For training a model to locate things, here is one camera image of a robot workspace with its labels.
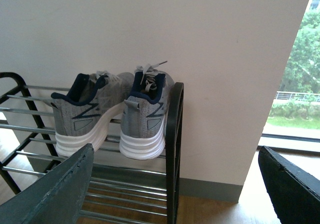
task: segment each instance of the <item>shoe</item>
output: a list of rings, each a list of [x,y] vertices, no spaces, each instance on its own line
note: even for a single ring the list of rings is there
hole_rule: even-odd
[[[71,156],[87,143],[97,151],[111,119],[122,113],[133,81],[131,73],[78,74],[67,95],[52,93],[57,153]]]
[[[164,150],[166,116],[174,81],[167,73],[154,69],[160,64],[138,66],[131,92],[124,101],[119,148],[128,158],[153,159]]]

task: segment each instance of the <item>shelf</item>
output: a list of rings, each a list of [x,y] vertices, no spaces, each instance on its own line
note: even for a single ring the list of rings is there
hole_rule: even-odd
[[[9,91],[0,96],[0,112],[10,115],[10,119],[16,120],[17,124],[13,123],[14,121],[10,124],[1,123],[0,128],[14,130],[20,142],[19,146],[0,162],[0,174],[13,192],[18,194],[21,190],[11,177],[11,172],[41,177],[66,160],[66,157],[58,156],[55,151],[54,126],[45,123],[54,123],[52,110],[46,104],[51,100],[50,93],[68,89],[27,85],[21,76],[10,72],[0,73],[0,80],[4,79],[14,80],[16,86],[11,86]],[[183,83],[175,83],[168,110],[165,154],[157,158],[164,161],[165,171],[128,167],[123,165],[121,160],[108,165],[95,162],[78,220],[80,223],[89,223],[86,222],[87,218],[107,223],[176,222],[183,96]],[[111,123],[119,125],[120,120],[113,119]],[[97,154],[99,152],[99,155],[121,156],[117,146],[119,141],[119,136],[108,135]],[[30,149],[41,151],[35,153],[30,152]],[[42,171],[9,167],[10,162],[18,155],[28,157],[30,161],[44,161]]]

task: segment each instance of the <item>heel counter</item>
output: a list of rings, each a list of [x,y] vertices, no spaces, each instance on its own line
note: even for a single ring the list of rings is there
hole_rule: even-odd
[[[140,104],[130,100],[124,100],[124,103],[121,131],[127,136],[140,138]]]
[[[66,130],[65,130],[65,126],[64,126],[64,121],[63,121],[63,117],[62,117],[62,113],[59,110],[59,108],[55,105],[55,103],[51,103],[52,109],[54,111],[53,116],[54,116],[54,124],[55,124],[55,131],[56,133],[60,134],[60,135],[67,135],[66,134]]]

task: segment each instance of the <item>shoe sole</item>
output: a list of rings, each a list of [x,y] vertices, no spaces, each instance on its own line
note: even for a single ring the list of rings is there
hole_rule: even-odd
[[[151,138],[133,138],[120,133],[120,152],[131,159],[148,160],[158,157],[165,148],[164,126],[165,118],[158,133]]]
[[[66,136],[56,133],[56,151],[59,155],[71,156],[87,143],[91,143],[97,151],[108,135],[109,123],[113,117],[123,112],[125,103],[121,102],[108,109],[96,123],[94,128],[85,135]]]

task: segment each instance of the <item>wooden floor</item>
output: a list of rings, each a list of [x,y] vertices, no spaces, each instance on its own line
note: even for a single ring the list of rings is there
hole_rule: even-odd
[[[12,139],[13,132],[3,133],[0,129],[0,159],[3,160],[5,155],[10,152],[10,148],[5,145],[6,138]],[[320,179],[320,172],[316,168],[320,165],[320,159],[316,156],[299,156],[286,155],[284,156],[308,171],[316,178]],[[241,193],[239,203],[231,203],[226,201],[218,201],[205,198],[197,198],[190,196],[180,196],[177,224],[209,224],[209,223],[261,223],[261,224],[279,224],[280,221],[276,217],[273,210],[270,198],[265,190],[265,186],[258,167],[258,152],[256,152],[251,164],[247,179]],[[25,168],[32,169],[26,158],[15,160],[16,165],[23,165]],[[14,174],[14,179],[21,187],[25,189],[27,186],[36,181],[36,177],[25,174]],[[0,177],[0,204],[9,200],[14,196],[14,193]],[[92,208],[90,204],[86,204],[85,208]],[[164,219],[146,219],[147,222],[155,221],[155,223],[165,223]],[[107,223],[94,219],[79,218],[78,224],[87,223]]]

